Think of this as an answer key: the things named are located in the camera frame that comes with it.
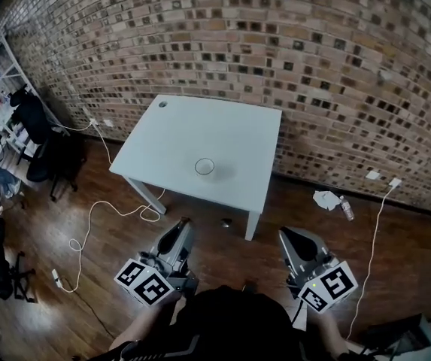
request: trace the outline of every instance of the white table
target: white table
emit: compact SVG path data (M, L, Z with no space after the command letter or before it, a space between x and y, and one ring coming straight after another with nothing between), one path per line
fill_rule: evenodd
M263 211L281 111L222 100L158 95L126 139L110 171L122 175L161 214L165 207L143 185L249 212L251 240ZM209 180L195 164L209 158Z

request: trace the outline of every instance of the cup rim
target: cup rim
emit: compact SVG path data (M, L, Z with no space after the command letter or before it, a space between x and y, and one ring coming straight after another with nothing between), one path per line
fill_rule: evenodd
M197 170L197 165L198 165L198 164L199 164L199 162L201 162L202 160L209 160L210 162L212 162L212 169L211 169L209 172L205 173L205 174L203 174L203 173L201 173L199 170ZM199 160L197 160L197 161L195 162L195 165L194 165L193 167L194 167L194 169L195 169L195 172L196 172L198 175L209 175L209 174L211 174L211 173L214 171L214 169L215 169L215 163L214 163L214 161L213 161L212 159L210 159L210 158L200 158Z

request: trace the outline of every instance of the person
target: person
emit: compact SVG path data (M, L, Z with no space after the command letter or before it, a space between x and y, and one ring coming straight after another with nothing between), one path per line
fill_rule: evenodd
M308 320L318 329L292 328L285 309L264 294L222 286L187 300L170 325L180 293L145 308L118 337L107 353L91 361L132 359L359 359L347 345L329 312L308 309Z

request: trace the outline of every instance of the brick wall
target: brick wall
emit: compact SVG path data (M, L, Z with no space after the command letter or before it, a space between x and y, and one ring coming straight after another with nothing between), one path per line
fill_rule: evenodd
M2 0L2 27L75 126L86 105L124 140L159 93L280 108L276 172L397 176L431 209L431 0Z

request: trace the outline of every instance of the plastic bottle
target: plastic bottle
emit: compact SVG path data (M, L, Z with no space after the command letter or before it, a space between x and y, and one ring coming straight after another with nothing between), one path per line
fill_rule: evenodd
M351 205L349 204L349 201L344 198L343 196L340 197L341 199L341 207L344 211L345 216L348 220L353 220L355 218L354 212L352 211Z

